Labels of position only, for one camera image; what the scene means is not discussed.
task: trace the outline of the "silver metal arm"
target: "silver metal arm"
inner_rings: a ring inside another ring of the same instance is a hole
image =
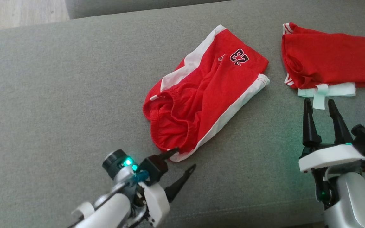
[[[329,228],[365,228],[365,179],[356,172],[339,176],[336,181],[339,202],[324,212]]]

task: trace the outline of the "red fabric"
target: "red fabric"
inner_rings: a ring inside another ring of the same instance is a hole
[[[281,49],[284,65],[294,81],[291,87],[307,89],[343,82],[365,87],[365,37],[328,34],[294,23],[287,30]]]
[[[243,60],[244,56],[234,56],[235,61],[230,58],[238,49],[249,58],[240,65],[236,60]],[[160,80],[148,93],[143,113],[151,121],[153,142],[163,152],[176,146],[180,147],[180,154],[192,151],[220,115],[258,79],[267,64],[267,59],[229,30],[219,32],[197,69],[162,92]],[[184,65],[183,60],[177,69]]]

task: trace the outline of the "gray fabric surface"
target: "gray fabric surface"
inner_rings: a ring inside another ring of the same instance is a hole
[[[286,227],[322,219],[298,170],[303,98],[284,84],[282,23],[365,36],[365,1],[232,1],[99,16],[0,31],[0,227],[64,227],[112,185],[111,150],[157,153],[142,104],[222,24],[270,62],[271,84],[189,159],[197,169],[163,227]],[[365,126],[365,88],[334,98],[349,128]],[[329,112],[314,113],[324,142]]]
[[[65,0],[70,19],[226,0]]]

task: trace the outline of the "folded shirt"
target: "folded shirt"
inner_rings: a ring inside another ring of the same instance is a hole
[[[365,37],[328,34],[294,23],[283,25],[281,50],[288,71],[285,83],[309,89],[355,82],[365,87]]]

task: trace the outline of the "green led light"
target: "green led light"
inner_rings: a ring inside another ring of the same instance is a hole
[[[128,157],[124,162],[123,162],[123,166],[130,166],[133,163],[133,160]]]

